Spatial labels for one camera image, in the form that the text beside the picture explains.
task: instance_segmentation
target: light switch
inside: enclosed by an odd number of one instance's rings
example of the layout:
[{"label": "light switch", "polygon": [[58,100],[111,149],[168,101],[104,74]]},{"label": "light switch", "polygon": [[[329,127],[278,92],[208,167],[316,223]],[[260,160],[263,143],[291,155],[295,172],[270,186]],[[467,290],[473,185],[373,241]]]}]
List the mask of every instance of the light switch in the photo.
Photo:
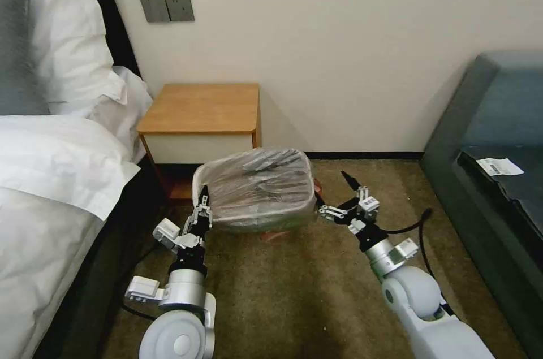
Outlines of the light switch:
[{"label": "light switch", "polygon": [[171,21],[194,21],[191,0],[166,0]]},{"label": "light switch", "polygon": [[140,0],[148,23],[169,23],[166,0]]}]

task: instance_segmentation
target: brown carpet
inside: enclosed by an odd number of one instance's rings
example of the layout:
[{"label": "brown carpet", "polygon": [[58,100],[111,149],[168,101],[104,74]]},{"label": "brown carpet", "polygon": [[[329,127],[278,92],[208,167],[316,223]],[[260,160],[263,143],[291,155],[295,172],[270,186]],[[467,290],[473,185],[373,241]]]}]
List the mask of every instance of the brown carpet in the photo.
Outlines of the brown carpet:
[{"label": "brown carpet", "polygon": [[[341,169],[368,185],[381,201],[383,228],[410,225],[432,207],[425,245],[443,294],[496,358],[525,357],[417,162],[314,161],[313,166],[331,205],[351,196]],[[172,217],[181,224],[187,212],[178,208]],[[417,240],[416,232],[411,237]],[[159,250],[136,273],[164,281],[172,256]],[[411,357],[402,327],[345,227],[319,219],[271,243],[258,234],[212,231],[206,264],[207,289],[217,298],[216,359]],[[423,267],[420,256],[413,264]],[[102,358],[136,358],[148,325],[120,310]]]}]

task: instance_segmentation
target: black bed frame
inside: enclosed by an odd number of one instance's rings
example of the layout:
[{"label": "black bed frame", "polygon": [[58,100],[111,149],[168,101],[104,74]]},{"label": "black bed frame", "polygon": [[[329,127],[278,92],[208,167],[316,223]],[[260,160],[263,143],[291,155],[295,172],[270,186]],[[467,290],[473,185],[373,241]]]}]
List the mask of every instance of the black bed frame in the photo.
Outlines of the black bed frame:
[{"label": "black bed frame", "polygon": [[[140,75],[115,0],[98,0],[115,65]],[[140,253],[137,233],[152,227],[163,193],[147,157],[127,184],[64,297],[35,359],[99,357],[122,298],[120,276]]]}]

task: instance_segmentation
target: dark gray sofa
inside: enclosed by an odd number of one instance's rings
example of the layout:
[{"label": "dark gray sofa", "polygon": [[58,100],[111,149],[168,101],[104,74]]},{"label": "dark gray sofa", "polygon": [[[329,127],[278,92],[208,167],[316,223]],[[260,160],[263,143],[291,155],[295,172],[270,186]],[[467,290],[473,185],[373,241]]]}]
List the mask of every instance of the dark gray sofa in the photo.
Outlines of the dark gray sofa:
[{"label": "dark gray sofa", "polygon": [[[543,171],[542,148],[543,51],[502,51],[481,54],[471,64],[422,160],[462,242],[533,358],[543,357],[543,180],[535,175]],[[521,160],[523,183],[506,181],[521,189],[523,199],[508,197],[503,183],[465,162],[474,154]]]}]

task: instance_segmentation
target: trash can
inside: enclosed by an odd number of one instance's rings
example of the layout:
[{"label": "trash can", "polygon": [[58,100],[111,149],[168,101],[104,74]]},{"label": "trash can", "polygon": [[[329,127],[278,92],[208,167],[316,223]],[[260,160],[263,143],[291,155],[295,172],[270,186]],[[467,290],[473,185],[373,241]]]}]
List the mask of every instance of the trash can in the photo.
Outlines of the trash can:
[{"label": "trash can", "polygon": [[314,216],[311,163],[299,150],[258,148],[203,164],[192,179],[194,205],[204,185],[220,229],[281,231]]}]

